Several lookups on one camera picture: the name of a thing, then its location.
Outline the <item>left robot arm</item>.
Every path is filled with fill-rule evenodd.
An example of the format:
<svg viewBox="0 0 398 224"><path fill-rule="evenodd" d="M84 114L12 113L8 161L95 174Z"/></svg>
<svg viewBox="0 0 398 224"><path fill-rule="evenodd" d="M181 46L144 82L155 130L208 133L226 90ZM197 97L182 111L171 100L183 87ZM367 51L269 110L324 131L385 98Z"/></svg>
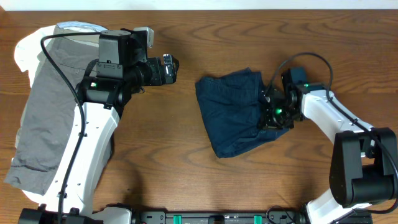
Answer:
<svg viewBox="0 0 398 224"><path fill-rule="evenodd" d="M150 58L149 27L98 33L99 57L77 86L73 127L57 172L45 194L28 192L38 208L21 211L20 223L139 223L139 214L121 203L93 208L95 188L112 154L111 138L125 105L145 86L173 84L179 62L170 54Z"/></svg>

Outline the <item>navy blue shorts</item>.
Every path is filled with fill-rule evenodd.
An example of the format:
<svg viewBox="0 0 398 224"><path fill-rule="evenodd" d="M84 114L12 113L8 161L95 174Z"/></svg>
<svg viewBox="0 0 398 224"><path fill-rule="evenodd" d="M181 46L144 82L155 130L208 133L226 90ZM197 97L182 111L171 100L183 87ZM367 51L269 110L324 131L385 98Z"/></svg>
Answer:
<svg viewBox="0 0 398 224"><path fill-rule="evenodd" d="M257 128L265 89L261 72L245 68L220 78L203 77L195 89L205 129L219 158L238 156L289 131Z"/></svg>

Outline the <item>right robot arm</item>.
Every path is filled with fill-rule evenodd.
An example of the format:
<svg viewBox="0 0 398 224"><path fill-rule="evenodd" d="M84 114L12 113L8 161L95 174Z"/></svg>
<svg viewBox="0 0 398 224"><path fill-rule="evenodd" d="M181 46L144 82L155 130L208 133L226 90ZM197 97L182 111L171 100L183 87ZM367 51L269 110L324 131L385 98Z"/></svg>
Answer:
<svg viewBox="0 0 398 224"><path fill-rule="evenodd" d="M283 89L261 92L264 130L294 128L313 121L333 143L329 189L305 204L296 223L371 223L370 206L397 200L397 137L375 128L343 106L322 83L310 83L303 68L281 75Z"/></svg>

